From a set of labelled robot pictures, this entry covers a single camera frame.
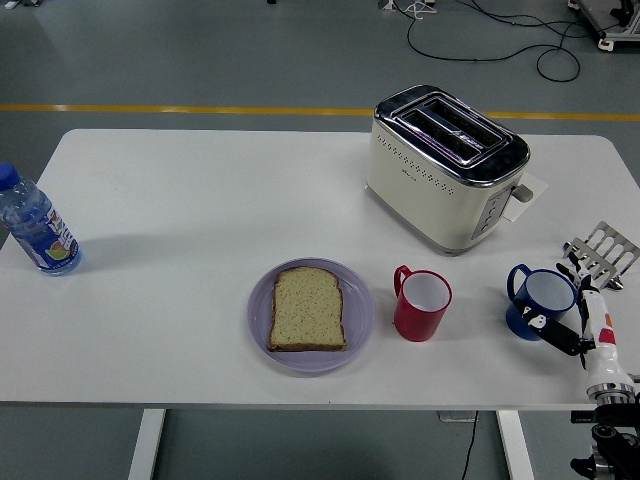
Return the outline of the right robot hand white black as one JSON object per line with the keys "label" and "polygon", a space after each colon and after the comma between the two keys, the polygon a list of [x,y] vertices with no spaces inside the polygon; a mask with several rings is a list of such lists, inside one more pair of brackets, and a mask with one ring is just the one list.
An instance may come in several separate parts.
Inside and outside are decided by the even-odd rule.
{"label": "right robot hand white black", "polygon": [[588,264],[573,252],[555,271],[514,267],[507,279],[507,325],[523,339],[541,339],[587,372],[586,393],[598,404],[630,403],[634,381],[619,363],[606,301]]}

